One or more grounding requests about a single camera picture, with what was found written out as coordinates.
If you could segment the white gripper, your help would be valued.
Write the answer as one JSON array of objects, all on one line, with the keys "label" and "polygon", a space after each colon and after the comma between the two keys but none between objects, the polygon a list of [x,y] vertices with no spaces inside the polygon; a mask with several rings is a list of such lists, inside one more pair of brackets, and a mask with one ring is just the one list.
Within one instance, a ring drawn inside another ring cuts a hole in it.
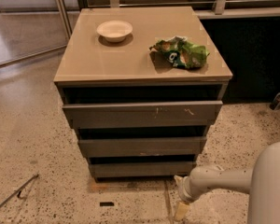
[{"label": "white gripper", "polygon": [[177,191],[180,199],[183,201],[178,201],[175,206],[174,211],[174,221],[181,221],[189,210],[189,203],[195,201],[194,196],[190,190],[190,182],[188,176],[175,175],[174,180],[177,184]]}]

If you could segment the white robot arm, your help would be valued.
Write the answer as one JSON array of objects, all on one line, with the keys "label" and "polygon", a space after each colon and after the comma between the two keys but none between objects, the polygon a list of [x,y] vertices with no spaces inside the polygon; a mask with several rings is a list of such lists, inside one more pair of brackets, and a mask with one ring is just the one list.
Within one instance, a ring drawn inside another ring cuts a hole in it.
[{"label": "white robot arm", "polygon": [[182,220],[189,206],[203,194],[228,189],[249,195],[247,224],[280,224],[280,142],[266,147],[250,169],[198,166],[187,176],[177,175],[175,182],[180,198],[176,221]]}]

